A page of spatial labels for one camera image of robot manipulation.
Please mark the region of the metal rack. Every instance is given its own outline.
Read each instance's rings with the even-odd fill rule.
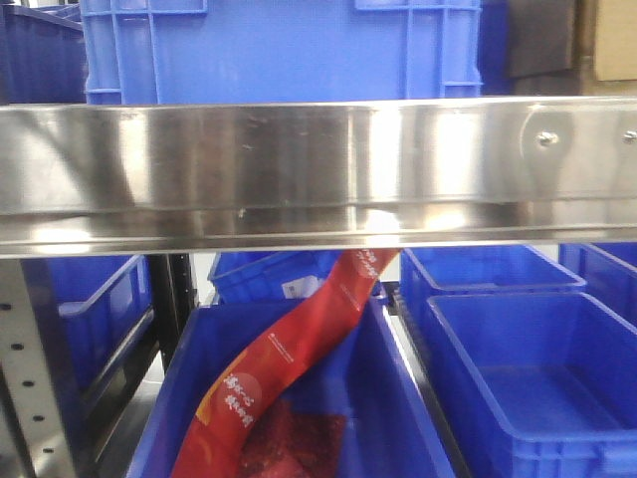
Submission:
[[[25,258],[637,237],[633,98],[3,107],[0,144],[0,419],[21,435],[0,469],[18,476],[95,474],[48,275]],[[149,347],[169,359],[187,265],[151,264],[168,313]]]

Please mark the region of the blue storage box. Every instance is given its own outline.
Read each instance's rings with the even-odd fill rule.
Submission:
[[[480,0],[82,0],[92,104],[474,97]]]
[[[80,388],[88,387],[150,306],[142,256],[48,260]]]
[[[88,68],[82,24],[63,18],[73,18],[73,10],[59,10],[57,16],[2,2],[0,9],[0,73],[9,103],[84,103]]]
[[[483,95],[510,95],[514,82],[509,78],[509,0],[482,0],[478,69]]]
[[[230,361],[296,301],[195,311],[127,478],[167,478],[199,401]],[[347,417],[338,477],[454,476],[380,306],[284,394],[301,412]]]
[[[417,321],[431,296],[583,292],[585,286],[530,246],[426,247],[400,254],[400,294]]]
[[[637,325],[637,244],[561,244],[559,262],[586,279],[586,292]]]
[[[217,254],[208,280],[224,304],[309,297],[329,275],[340,251]]]
[[[50,13],[56,17],[66,18],[72,22],[82,21],[80,5],[77,3],[75,5],[50,5],[48,7],[38,7],[37,10]]]
[[[637,476],[637,329],[581,293],[429,302],[428,369],[475,478]]]

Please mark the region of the screw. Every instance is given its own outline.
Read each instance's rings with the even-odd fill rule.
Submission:
[[[540,146],[551,146],[552,144],[556,144],[559,142],[559,136],[554,132],[542,131],[536,137],[537,142]]]
[[[635,141],[637,141],[637,131],[630,129],[624,132],[624,142],[626,144],[633,144]]]

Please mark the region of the red snack package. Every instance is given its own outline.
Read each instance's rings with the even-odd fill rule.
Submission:
[[[320,289],[249,344],[201,400],[172,478],[235,478],[257,418],[356,327],[374,283],[397,253],[344,251]]]
[[[243,446],[237,478],[334,478],[346,421],[295,413],[288,401],[275,401]]]
[[[292,455],[312,478],[333,478],[347,419],[342,415],[295,414]]]

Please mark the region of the stainless steel shelf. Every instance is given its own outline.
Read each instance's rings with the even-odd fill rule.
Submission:
[[[637,98],[0,108],[0,256],[637,237]]]

